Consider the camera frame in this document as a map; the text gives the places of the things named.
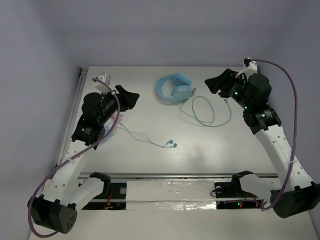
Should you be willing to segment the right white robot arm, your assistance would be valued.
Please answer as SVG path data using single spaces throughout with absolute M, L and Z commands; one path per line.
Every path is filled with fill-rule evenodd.
M 244 122 L 263 146 L 280 182 L 263 180 L 246 170 L 232 175 L 231 192 L 238 198 L 257 196 L 263 210 L 271 207 L 282 219 L 314 209 L 320 202 L 320 185 L 300 164 L 278 114 L 268 105 L 272 91 L 269 79 L 228 68 L 204 83 L 212 94 L 232 98 L 243 108 Z

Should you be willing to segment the light blue over-ear headphones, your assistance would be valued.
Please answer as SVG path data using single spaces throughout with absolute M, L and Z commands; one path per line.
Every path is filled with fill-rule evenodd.
M 172 91 L 170 95 L 163 93 L 164 85 L 170 82 Z M 155 85 L 158 98 L 166 103 L 184 102 L 192 97 L 196 88 L 192 87 L 192 80 L 182 73 L 174 73 L 161 77 Z

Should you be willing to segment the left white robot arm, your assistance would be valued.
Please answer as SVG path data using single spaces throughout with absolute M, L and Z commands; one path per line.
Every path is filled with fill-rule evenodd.
M 51 229 L 53 232 L 48 237 L 69 233 L 83 207 L 96 196 L 106 197 L 111 193 L 111 178 L 104 173 L 93 172 L 85 183 L 78 184 L 78 177 L 87 161 L 83 154 L 91 149 L 96 150 L 115 128 L 114 125 L 109 130 L 104 127 L 112 115 L 119 117 L 121 112 L 133 109 L 139 97 L 138 93 L 129 92 L 121 85 L 116 85 L 107 93 L 85 95 L 82 114 L 71 142 L 83 142 L 86 148 L 75 150 L 74 155 L 57 166 L 30 197 L 27 219 L 34 235 L 45 237 L 35 230 L 35 225 Z

